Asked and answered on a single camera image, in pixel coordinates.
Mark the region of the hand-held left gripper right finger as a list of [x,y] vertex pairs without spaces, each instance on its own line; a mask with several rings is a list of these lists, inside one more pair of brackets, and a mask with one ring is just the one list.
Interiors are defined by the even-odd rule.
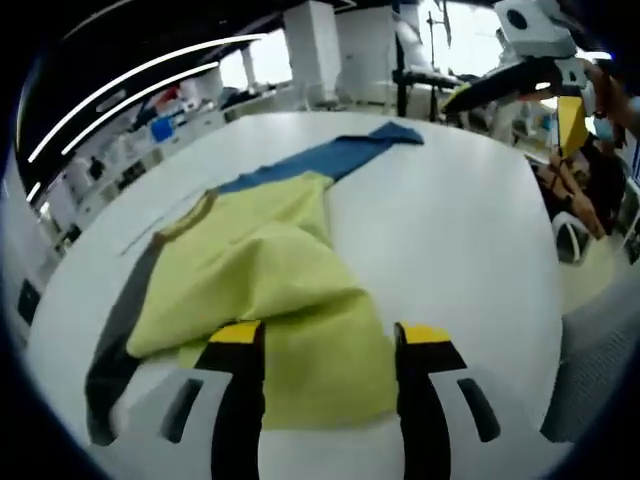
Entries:
[[556,446],[511,392],[468,366],[449,334],[396,323],[397,412],[407,479],[538,479]]

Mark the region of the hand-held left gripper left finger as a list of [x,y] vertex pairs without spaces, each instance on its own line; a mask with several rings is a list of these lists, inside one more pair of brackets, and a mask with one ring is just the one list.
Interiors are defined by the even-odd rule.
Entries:
[[116,479],[256,479],[265,412],[265,328],[230,324],[195,367],[173,372],[131,408],[106,449]]

